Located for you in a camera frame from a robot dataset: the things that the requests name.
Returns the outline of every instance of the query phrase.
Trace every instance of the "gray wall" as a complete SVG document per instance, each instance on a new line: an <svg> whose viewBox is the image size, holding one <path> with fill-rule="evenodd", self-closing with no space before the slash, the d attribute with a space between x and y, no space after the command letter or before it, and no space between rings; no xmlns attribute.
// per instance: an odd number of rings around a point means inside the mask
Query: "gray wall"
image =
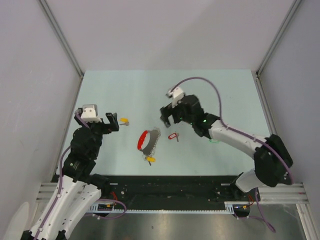
<svg viewBox="0 0 320 240"><path fill-rule="evenodd" d="M36 0L0 3L0 239L59 154L80 79Z"/></svg>
<svg viewBox="0 0 320 240"><path fill-rule="evenodd" d="M276 128L320 224L320 1L306 0L262 73Z"/></svg>

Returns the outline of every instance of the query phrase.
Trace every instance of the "table surface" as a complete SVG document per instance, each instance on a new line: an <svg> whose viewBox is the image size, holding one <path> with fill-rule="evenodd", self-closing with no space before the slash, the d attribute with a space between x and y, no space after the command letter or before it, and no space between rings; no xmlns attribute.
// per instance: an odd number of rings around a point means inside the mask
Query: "table surface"
<svg viewBox="0 0 320 240"><path fill-rule="evenodd" d="M129 126L103 137L92 174L102 175L238 175L254 167L243 152L223 143L199 137L184 122L166 128L160 120L160 108L170 103L165 96L180 80L200 76L211 80L222 98L224 121L253 134L268 136L269 131L250 70L128 70L87 71L75 108L97 104L99 116L117 113L129 119ZM181 85L186 94L196 95L205 112L219 114L214 89L204 81L191 80ZM71 120L64 148L79 127ZM150 166L137 150L145 130L159 128L155 147L156 162ZM179 142L168 136L179 133Z"/></svg>

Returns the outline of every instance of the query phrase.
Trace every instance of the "reflective metal surface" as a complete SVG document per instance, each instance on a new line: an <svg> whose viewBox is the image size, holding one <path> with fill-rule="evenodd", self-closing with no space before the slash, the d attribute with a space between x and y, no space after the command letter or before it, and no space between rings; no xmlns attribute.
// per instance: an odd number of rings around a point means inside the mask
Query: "reflective metal surface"
<svg viewBox="0 0 320 240"><path fill-rule="evenodd" d="M125 214L115 220L84 217L70 240L305 240L296 205L264 205L272 233L255 219L222 214ZM251 214L259 216L256 206Z"/></svg>

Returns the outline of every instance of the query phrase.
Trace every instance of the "yellow key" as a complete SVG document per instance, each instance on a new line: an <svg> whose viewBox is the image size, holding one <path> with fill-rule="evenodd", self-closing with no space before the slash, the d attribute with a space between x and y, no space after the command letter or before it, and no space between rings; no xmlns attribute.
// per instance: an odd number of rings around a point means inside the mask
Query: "yellow key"
<svg viewBox="0 0 320 240"><path fill-rule="evenodd" d="M145 159L148 161L148 162L151 162L151 163L154 163L156 161L156 159L154 157L151 157L151 156L146 156Z"/></svg>
<svg viewBox="0 0 320 240"><path fill-rule="evenodd" d="M124 123L129 122L128 118L124 118L124 117L120 118L120 121L121 121L121 122L124 122Z"/></svg>

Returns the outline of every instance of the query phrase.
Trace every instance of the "purple cable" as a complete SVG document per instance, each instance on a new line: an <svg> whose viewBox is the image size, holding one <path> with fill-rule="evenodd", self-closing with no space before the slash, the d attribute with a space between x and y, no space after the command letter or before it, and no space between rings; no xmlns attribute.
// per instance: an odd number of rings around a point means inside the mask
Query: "purple cable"
<svg viewBox="0 0 320 240"><path fill-rule="evenodd" d="M68 146L68 147L66 148L66 150L64 150L64 152L62 153L61 158L60 158L60 162L59 162L59 187L58 187L57 195L58 195L58 194L61 194L61 191L62 191L62 177L63 177L63 176L62 176L62 175L63 175L63 174L62 174L62 162L63 162L63 159L64 159L66 153L69 151L70 148L71 148L71 146ZM51 213L52 210L54 209L54 207L55 207L58 199L59 199L59 198L58 198L57 196L55 196L55 199L53 200L53 202L52 202L52 204L51 204L48 212L46 213L46 215L44 216L41 224L39 225L38 231L37 231L36 234L34 235L33 240L37 240L37 239L38 239L38 236L39 236L39 234L40 234L40 230L39 230L39 229L40 229L40 228L43 228L43 226L45 225L45 223L46 223L47 219L49 218L50 213Z"/></svg>
<svg viewBox="0 0 320 240"><path fill-rule="evenodd" d="M74 115L83 124L83 126L85 126L88 129L90 128L89 125L79 116L78 113L75 113Z"/></svg>
<svg viewBox="0 0 320 240"><path fill-rule="evenodd" d="M118 216L112 216L112 217L106 217L106 216L98 216L102 219L118 219L120 217L122 217L126 211L127 211L127 206L122 202L122 201L118 201L118 200L114 200L114 199L99 199L97 202L99 201L110 201L110 202L115 202L115 203L118 203L118 204L121 204L123 206L123 212L121 214L119 214ZM91 213L88 213L86 215L84 215L84 217L87 217L87 216L92 216L93 214Z"/></svg>
<svg viewBox="0 0 320 240"><path fill-rule="evenodd" d="M216 92L216 94L217 94L217 96L218 96L218 101L219 101L219 115L220 115L220 122L221 122L221 124L222 124L225 128L228 128L228 129L230 129L231 131L233 131L233 132L235 132L235 133L237 133L237 134L241 134L241 135L243 135L243 136L245 136L245 137L247 137L247 138L249 138L249 139L251 139L251 140L254 140L254 141L260 143L261 145L265 146L267 149L269 149L269 150L279 159L279 161L282 163L282 165L284 166L285 170L287 171L287 173L288 173L288 175L289 175L289 177L290 177L291 184L294 184L294 178L293 178L293 175L292 175L292 173L291 173L291 170L289 169L289 167L287 166L287 164L286 164L286 162L283 160L283 158L282 158L271 146L269 146L267 143L265 143L265 142L263 142L263 141L261 141L261 140L259 140L259 139L256 139L254 136L251 136L251 135L249 135L249 134L247 134L247 133L245 133L245 132L243 132L243 131L240 131L240 130L238 130L238 129L235 129L235 128L233 128L233 127L228 127L228 125L225 124L225 122L223 121L223 118L222 118L222 101L221 101L220 93L219 93L217 87L216 87L211 81L209 81L208 79L206 79L206 78L204 78L204 77L199 77L199 76L189 77L189 78L186 78L186 79L178 82L178 83L172 88L171 92L172 92L176 87L178 87L180 84L182 84L182 83L184 83L184 82L186 82L186 81L189 81L189 80L194 80L194 79L203 80L203 81L207 82L208 84L210 84L210 85L214 88L214 90L215 90L215 92ZM259 212L260 212L260 214L261 214L261 217L259 217L259 216L249 216L249 218L264 221L265 224L267 225L267 227L268 227L273 233L275 233L275 232L276 232L276 229L274 228L274 226L272 226L272 225L266 220L266 217L265 217L265 215L264 215L264 212L262 211L262 208L261 208L261 206L260 206L260 204L259 204L259 201L258 201L258 188L255 189L255 193L254 193L254 194L255 194L256 205L257 205L257 207L258 207L258 209L259 209Z"/></svg>

